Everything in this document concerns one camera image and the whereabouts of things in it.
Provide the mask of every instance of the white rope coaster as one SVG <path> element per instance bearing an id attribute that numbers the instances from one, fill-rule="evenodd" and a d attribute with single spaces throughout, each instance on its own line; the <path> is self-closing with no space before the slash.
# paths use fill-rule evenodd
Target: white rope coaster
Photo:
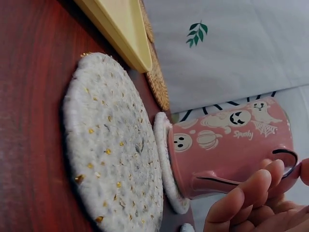
<path id="1" fill-rule="evenodd" d="M 154 136 L 159 152 L 164 189 L 175 212 L 185 214 L 189 209 L 190 200 L 183 198 L 180 194 L 169 162 L 167 135 L 172 124 L 163 112 L 158 113 L 154 121 Z"/>
<path id="2" fill-rule="evenodd" d="M 185 223 L 181 227 L 180 232 L 195 232 L 195 230 L 191 224 Z"/>
<path id="3" fill-rule="evenodd" d="M 68 156 L 78 191 L 105 232 L 157 232 L 163 185 L 155 137 L 126 71 L 84 56 L 64 99 Z"/>

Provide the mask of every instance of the woven coaster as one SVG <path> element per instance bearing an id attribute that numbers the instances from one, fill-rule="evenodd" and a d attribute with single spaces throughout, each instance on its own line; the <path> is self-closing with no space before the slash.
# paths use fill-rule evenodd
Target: woven coaster
<path id="1" fill-rule="evenodd" d="M 191 224 L 185 223 L 181 227 L 180 232 L 195 232 L 195 230 Z"/>
<path id="2" fill-rule="evenodd" d="M 165 84 L 158 58 L 151 43 L 149 43 L 149 48 L 153 61 L 153 69 L 150 72 L 147 72 L 146 76 L 156 101 L 158 102 L 161 109 L 166 111 L 169 109 L 168 88 Z"/>
<path id="3" fill-rule="evenodd" d="M 72 172 L 105 232 L 157 232 L 163 185 L 152 126 L 126 71 L 102 53 L 84 56 L 64 99 Z"/>
<path id="4" fill-rule="evenodd" d="M 180 194 L 169 161 L 168 132 L 172 124 L 164 112 L 159 112 L 154 121 L 154 136 L 158 147 L 165 193 L 174 211 L 178 214 L 185 214 L 190 207 L 190 200 L 183 198 Z"/>
<path id="5" fill-rule="evenodd" d="M 146 12 L 145 5 L 142 0 L 140 0 L 140 9 L 141 9 L 141 14 L 143 16 L 143 21 L 144 21 L 144 26 L 145 26 L 147 37 L 151 43 L 154 43 L 155 37 L 154 37 L 153 29 L 151 27 L 148 14 Z"/>

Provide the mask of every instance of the spiderweb print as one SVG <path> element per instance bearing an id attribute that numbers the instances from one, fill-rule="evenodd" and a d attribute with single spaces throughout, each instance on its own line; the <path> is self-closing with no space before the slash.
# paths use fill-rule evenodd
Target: spiderweb print
<path id="1" fill-rule="evenodd" d="M 255 128 L 260 131 L 261 134 L 265 135 L 265 138 L 270 134 L 275 134 L 277 127 L 271 126 L 264 122 L 252 121 L 255 125 Z"/>

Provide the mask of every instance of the yellow tray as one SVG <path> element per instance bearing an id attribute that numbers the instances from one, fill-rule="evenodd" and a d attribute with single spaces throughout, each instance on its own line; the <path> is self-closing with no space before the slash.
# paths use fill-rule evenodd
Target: yellow tray
<path id="1" fill-rule="evenodd" d="M 140 73 L 152 60 L 139 0 L 75 0 L 125 62 Z"/>

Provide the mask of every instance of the fabric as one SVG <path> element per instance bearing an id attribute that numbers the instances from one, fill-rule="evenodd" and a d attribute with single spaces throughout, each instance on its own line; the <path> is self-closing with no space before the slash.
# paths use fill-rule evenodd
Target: fabric
<path id="1" fill-rule="evenodd" d="M 105 232 L 157 232 L 161 168 L 152 126 L 126 71 L 102 53 L 83 57 L 64 99 L 77 190 Z"/>
<path id="2" fill-rule="evenodd" d="M 266 96 L 273 96 L 280 106 L 286 111 L 290 119 L 294 150 L 298 154 L 299 159 L 303 160 L 309 158 L 309 86 L 296 87 L 278 92 L 270 92 L 268 94 L 257 95 L 237 101 L 229 101 L 209 107 L 189 110 L 175 114 L 173 118 L 175 119 L 175 122 L 186 121 L 206 114 L 215 113 L 220 110 L 229 109 L 239 104 L 251 102 L 256 99 L 262 99 Z M 288 200 L 294 201 L 298 204 L 307 205 L 309 188 L 305 186 L 301 180 L 298 180 L 297 183 L 286 192 L 286 196 Z M 222 197 L 223 194 L 217 194 L 207 198 L 191 201 L 196 232 L 203 231 L 205 217 L 209 211 L 209 208 L 213 203 Z"/>
<path id="3" fill-rule="evenodd" d="M 309 84 L 306 0 L 144 0 L 172 113 Z"/>

